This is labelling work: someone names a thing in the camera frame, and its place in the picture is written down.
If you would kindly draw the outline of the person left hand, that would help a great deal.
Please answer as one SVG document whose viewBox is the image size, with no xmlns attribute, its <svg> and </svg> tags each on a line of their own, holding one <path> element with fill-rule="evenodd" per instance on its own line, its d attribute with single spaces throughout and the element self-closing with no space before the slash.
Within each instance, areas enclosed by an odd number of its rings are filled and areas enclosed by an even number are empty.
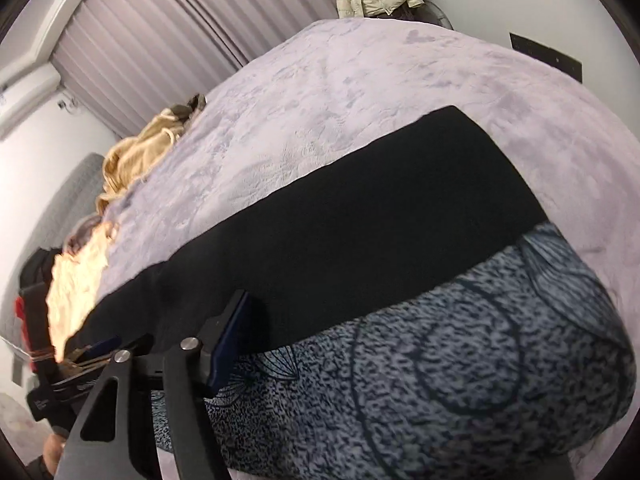
<svg viewBox="0 0 640 480">
<path fill-rule="evenodd" d="M 61 461 L 67 439 L 59 434 L 49 434 L 47 440 L 44 441 L 42 460 L 46 471 L 54 476 L 58 470 L 58 464 Z"/>
</svg>

